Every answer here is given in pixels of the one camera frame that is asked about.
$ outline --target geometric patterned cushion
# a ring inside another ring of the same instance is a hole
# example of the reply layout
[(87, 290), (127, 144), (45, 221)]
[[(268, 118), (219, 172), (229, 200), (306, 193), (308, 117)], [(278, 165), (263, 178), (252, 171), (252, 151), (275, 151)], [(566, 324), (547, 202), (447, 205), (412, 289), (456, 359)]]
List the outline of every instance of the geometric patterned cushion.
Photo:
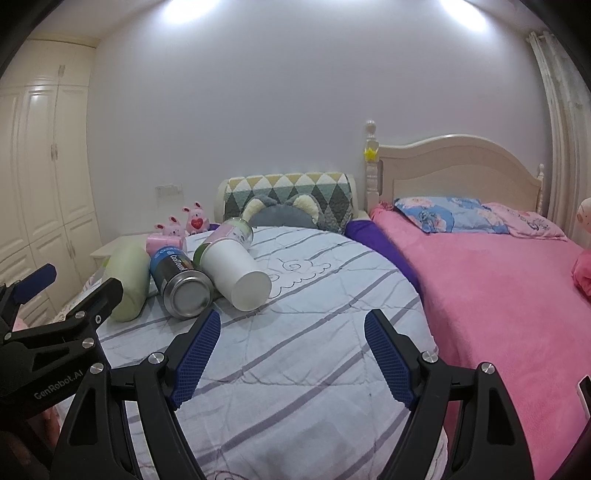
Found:
[(343, 233), (353, 217), (353, 193), (347, 175), (340, 172), (311, 172), (234, 177), (224, 192), (223, 219), (238, 217), (255, 195), (267, 195), (279, 203), (307, 193), (324, 214), (326, 228)]

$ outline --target pink box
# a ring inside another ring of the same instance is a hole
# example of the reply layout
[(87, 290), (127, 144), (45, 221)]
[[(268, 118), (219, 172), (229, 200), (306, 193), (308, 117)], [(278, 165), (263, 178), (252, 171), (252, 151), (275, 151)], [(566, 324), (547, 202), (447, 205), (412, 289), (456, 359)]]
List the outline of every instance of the pink box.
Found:
[(176, 247), (182, 250), (184, 247), (184, 237), (151, 233), (146, 239), (146, 252), (148, 252), (150, 257), (162, 247)]

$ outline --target yellow star ornament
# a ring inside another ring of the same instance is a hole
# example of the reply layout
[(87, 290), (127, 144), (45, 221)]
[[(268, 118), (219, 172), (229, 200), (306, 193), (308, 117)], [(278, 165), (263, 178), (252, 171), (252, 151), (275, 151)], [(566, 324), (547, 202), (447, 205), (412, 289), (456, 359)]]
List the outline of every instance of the yellow star ornament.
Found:
[(378, 149), (373, 148), (366, 148), (365, 152), (363, 152), (363, 156), (365, 157), (366, 162), (374, 162), (377, 160), (378, 156)]

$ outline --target blue gripper pad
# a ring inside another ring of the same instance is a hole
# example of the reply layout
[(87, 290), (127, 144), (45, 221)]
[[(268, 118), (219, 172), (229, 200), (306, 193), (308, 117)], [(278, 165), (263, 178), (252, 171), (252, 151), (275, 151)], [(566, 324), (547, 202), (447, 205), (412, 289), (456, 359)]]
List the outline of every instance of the blue gripper pad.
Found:
[(411, 388), (411, 372), (373, 312), (365, 316), (365, 339), (388, 384), (392, 396), (412, 410), (417, 401)]
[(25, 304), (40, 294), (49, 285), (55, 282), (57, 276), (56, 268), (51, 264), (45, 264), (35, 270), (28, 277), (23, 278), (14, 287), (12, 300), (16, 304)]
[(221, 330), (220, 315), (212, 310), (177, 368), (176, 382), (170, 395), (175, 410), (192, 398)]

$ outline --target pink stuffed bunny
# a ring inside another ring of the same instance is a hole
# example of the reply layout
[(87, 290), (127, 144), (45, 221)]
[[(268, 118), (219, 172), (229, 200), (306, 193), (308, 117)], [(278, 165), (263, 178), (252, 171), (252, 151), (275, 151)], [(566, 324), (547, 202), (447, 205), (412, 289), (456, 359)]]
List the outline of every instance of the pink stuffed bunny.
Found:
[(162, 223), (157, 223), (156, 225), (154, 225), (154, 228), (157, 228), (158, 230), (162, 230), (163, 235), (184, 236), (183, 226), (180, 224), (180, 222), (174, 216), (168, 217), (168, 225), (163, 225)]
[(187, 225), (185, 226), (189, 235), (207, 232), (209, 230), (209, 218), (207, 218), (199, 203), (195, 202), (195, 207), (193, 208), (184, 207), (183, 212), (189, 214)]

